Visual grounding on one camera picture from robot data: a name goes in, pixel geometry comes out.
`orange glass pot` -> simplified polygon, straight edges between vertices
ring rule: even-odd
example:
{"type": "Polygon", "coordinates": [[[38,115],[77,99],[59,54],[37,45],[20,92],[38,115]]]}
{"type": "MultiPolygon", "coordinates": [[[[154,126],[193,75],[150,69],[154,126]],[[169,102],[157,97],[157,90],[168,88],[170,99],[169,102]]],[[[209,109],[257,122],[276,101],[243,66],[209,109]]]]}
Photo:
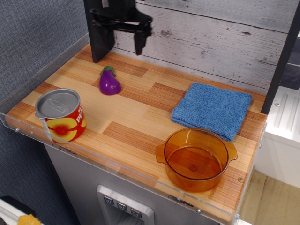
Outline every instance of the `orange glass pot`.
{"type": "Polygon", "coordinates": [[[192,192],[214,188],[229,162],[238,158],[234,144],[211,131],[185,128],[156,147],[156,159],[178,187],[192,192]]]}

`eggplant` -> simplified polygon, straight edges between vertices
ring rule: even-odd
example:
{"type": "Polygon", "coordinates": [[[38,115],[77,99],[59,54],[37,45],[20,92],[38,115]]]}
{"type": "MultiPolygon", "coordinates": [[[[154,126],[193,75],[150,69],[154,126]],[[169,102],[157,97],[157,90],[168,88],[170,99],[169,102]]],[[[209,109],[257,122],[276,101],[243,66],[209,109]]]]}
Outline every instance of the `eggplant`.
{"type": "Polygon", "coordinates": [[[99,89],[105,95],[115,95],[121,91],[121,85],[115,78],[116,73],[111,66],[106,66],[100,73],[99,89]]]}

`black vertical post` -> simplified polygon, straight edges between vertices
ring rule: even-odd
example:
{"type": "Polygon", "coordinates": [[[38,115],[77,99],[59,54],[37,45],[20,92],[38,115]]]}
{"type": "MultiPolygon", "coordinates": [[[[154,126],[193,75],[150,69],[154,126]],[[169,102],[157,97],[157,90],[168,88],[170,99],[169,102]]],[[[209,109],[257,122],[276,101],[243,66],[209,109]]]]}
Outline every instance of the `black vertical post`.
{"type": "Polygon", "coordinates": [[[285,71],[286,65],[289,61],[289,58],[292,53],[293,47],[295,45],[297,36],[299,34],[299,30],[300,30],[300,2],[298,3],[298,7],[296,9],[296,13],[295,13],[294,19],[292,21],[289,33],[287,34],[285,45],[281,52],[279,62],[277,64],[273,79],[271,81],[271,84],[270,84],[270,87],[269,87],[269,90],[267,93],[267,97],[262,106],[261,112],[264,114],[269,114],[269,111],[271,109],[276,92],[280,85],[282,75],[285,71]]]}
{"type": "Polygon", "coordinates": [[[98,62],[102,59],[109,50],[106,48],[99,30],[92,25],[92,8],[102,8],[102,0],[83,0],[86,20],[88,24],[90,46],[92,51],[93,62],[98,62]]]}

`wooden countertop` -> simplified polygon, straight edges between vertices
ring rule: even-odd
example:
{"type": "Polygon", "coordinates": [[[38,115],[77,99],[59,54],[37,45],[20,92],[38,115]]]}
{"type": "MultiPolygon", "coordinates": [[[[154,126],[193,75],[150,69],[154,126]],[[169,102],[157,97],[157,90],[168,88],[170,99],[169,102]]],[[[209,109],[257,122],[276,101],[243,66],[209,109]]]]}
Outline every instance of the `wooden countertop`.
{"type": "Polygon", "coordinates": [[[230,214],[238,213],[245,181],[266,122],[267,115],[260,113],[264,99],[261,94],[114,53],[107,54],[96,64],[92,62],[90,46],[87,45],[15,106],[8,113],[7,121],[33,138],[159,194],[180,197],[182,204],[188,203],[187,207],[200,208],[203,214],[229,224],[233,218],[230,214]],[[113,66],[122,86],[118,95],[106,96],[99,91],[99,73],[107,65],[113,66]],[[252,95],[245,119],[233,141],[238,159],[229,164],[215,188],[203,193],[178,190],[168,179],[164,164],[158,163],[155,157],[156,146],[163,144],[173,132],[184,128],[171,122],[171,112],[195,82],[252,95]],[[41,132],[42,123],[35,117],[34,107],[42,94],[56,88],[70,88],[80,95],[87,121],[82,136],[59,145],[50,142],[41,132]]]}

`control panel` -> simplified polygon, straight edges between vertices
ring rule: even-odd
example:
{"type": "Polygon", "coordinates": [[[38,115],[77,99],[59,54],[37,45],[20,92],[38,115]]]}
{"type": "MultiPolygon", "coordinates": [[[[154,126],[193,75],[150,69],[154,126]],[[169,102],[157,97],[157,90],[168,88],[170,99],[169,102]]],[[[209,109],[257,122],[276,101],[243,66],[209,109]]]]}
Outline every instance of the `control panel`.
{"type": "Polygon", "coordinates": [[[150,207],[103,185],[98,185],[97,195],[107,225],[155,225],[150,207]]]}

